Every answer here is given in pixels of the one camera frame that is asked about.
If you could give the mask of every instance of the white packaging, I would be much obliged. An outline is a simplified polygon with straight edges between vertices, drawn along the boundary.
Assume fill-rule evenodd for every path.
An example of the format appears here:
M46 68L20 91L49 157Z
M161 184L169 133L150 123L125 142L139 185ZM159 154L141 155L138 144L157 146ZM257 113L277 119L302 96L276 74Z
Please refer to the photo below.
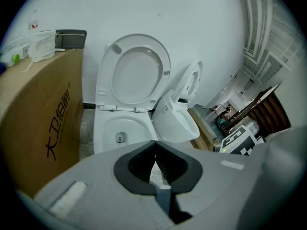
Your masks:
M1 51L1 62L7 67L13 66L18 60L27 58L29 56L29 38L18 36L11 40Z
M49 59L55 54L56 31L44 31L31 35L29 56L33 62Z

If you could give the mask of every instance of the white plastic piece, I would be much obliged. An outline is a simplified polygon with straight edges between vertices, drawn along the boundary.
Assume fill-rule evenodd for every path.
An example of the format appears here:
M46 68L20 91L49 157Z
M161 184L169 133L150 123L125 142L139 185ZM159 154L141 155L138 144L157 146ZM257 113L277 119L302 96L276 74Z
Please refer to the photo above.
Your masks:
M33 62L49 59L55 54L56 31L43 31L31 35L29 56Z
M150 172L149 183L153 184L159 189L171 189L171 186L163 179L162 172L157 164L154 162L152 171Z
M126 112L135 112L135 113L146 113L145 108L138 108L138 107L120 107L120 106L114 106L114 105L101 105L99 106L100 110L104 111L126 111Z
M49 211L59 219L65 219L76 203L80 200L86 190L84 182L75 182L70 188L54 203Z
M262 137L260 137L260 138L258 138L257 142L258 142L258 144L261 144L261 143L264 143L264 140L263 140Z
M220 161L220 165L229 167L229 168L233 168L233 169L237 169L237 170L242 170L244 168L244 164L241 163L234 163L234 162L230 162L227 160L222 160Z
M170 59L159 41L142 34L122 37L103 56L95 103L151 110L156 104L153 100L158 100L165 89L169 73Z

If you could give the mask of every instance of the toilet lid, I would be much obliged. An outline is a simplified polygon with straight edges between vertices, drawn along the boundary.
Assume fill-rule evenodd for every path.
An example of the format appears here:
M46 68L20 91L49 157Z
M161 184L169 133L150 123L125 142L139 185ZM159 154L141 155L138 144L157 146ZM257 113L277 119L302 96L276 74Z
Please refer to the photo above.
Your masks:
M156 39L131 34L105 52L97 77L96 105L153 109L170 74L170 59Z
M179 99L185 99L189 102L195 97L201 80L201 73L202 62L192 62L186 72L183 74L179 84L171 96L174 102L178 101Z

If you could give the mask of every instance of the cardboard packaging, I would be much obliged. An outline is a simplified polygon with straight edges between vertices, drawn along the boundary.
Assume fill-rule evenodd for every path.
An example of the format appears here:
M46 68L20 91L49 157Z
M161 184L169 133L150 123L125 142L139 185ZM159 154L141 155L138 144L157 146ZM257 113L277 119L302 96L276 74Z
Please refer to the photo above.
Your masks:
M16 186L30 197L79 161L82 49L20 61L0 76L0 145Z

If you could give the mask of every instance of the toilet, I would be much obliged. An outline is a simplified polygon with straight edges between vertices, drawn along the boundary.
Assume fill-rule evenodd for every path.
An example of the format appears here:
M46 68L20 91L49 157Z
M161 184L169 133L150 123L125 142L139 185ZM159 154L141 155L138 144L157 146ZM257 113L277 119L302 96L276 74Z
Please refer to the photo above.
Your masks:
M170 72L171 64L167 50L151 36L130 34L108 47L99 68L96 84L95 154L148 140L163 139L177 142L173 135L168 134L168 129L164 128L164 125L170 127L166 121L176 123L177 127L175 125L173 129L178 128L180 132L189 133L183 137L199 136L197 125L187 112L187 103L181 101L184 99L185 102L189 102L195 95L184 88L187 85L193 88L195 84L198 86L194 78L197 76L199 79L201 75L200 64L191 64L178 88L170 90L161 99L167 105L171 104L169 109L174 111L173 115L170 112L161 114L164 104L158 103ZM155 129L148 111L157 103L153 114L153 119L157 118L153 122L157 125Z
M201 79L202 62L191 63L177 87L170 89L153 113L153 125L159 137L173 143L200 136L199 129L188 113L188 103L195 97Z

